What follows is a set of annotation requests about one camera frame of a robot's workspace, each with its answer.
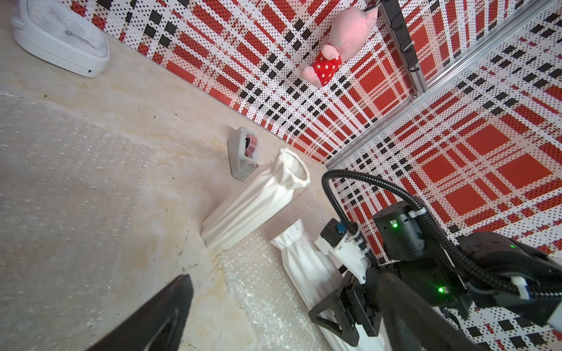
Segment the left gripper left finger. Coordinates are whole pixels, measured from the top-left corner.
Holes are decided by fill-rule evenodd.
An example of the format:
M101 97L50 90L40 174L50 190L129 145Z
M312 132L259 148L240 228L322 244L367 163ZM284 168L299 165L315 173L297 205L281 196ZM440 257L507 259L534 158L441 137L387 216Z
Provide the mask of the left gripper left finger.
M89 349L178 350L193 294L190 276L177 276Z

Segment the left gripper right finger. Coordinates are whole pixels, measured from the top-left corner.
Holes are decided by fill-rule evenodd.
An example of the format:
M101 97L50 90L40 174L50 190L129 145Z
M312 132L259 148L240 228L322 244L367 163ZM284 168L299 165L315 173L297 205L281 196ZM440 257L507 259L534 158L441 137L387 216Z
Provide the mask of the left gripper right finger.
M393 350L480 349L393 273L371 268L370 283Z

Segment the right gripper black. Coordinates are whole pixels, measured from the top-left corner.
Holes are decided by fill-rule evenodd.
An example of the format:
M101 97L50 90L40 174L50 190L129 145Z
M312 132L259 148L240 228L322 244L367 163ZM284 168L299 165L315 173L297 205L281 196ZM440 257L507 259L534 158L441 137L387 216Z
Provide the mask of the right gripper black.
M472 298L460 273L454 268L437 241L423 232L416 219L409 214L407 202L395 203L373 216L373 222L383 238L384 250L391 263L371 266L345 232L345 225L331 219L319 236L330 253L342 260L341 273L345 276L338 288L316 304L310 311L310 320L332 332L347 345L359 345L357 326L367 336L378 336L382 313L371 296L370 269L393 273L422 297L431 307L437 307L454 322L469 316Z

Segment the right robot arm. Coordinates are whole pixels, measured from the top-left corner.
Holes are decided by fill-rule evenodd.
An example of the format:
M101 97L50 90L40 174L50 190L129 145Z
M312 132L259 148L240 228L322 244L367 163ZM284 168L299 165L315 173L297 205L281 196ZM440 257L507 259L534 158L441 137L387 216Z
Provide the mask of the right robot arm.
M389 263L344 212L331 186L338 178L398 197L373 217ZM330 170L321 183L337 217L318 245L340 261L343 280L309 316L347 345L359 344L360 330L375 337L385 327L394 350L476 350L461 327L471 307L505 308L561 330L561 266L547 254L494 232L450 241L421 198L378 176Z

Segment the large white ribbed vase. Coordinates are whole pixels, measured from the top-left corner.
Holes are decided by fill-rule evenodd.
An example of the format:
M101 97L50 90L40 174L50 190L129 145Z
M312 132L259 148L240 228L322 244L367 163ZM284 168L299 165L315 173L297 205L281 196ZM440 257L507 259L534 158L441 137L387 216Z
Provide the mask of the large white ribbed vase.
M342 283L341 273L332 260L313 244L313 237L306 232L301 219L273 238L271 243L281 251L283 267L308 311ZM361 326L357 326L357 347L350 346L331 331L318 327L333 350L385 350L383 336L369 337Z

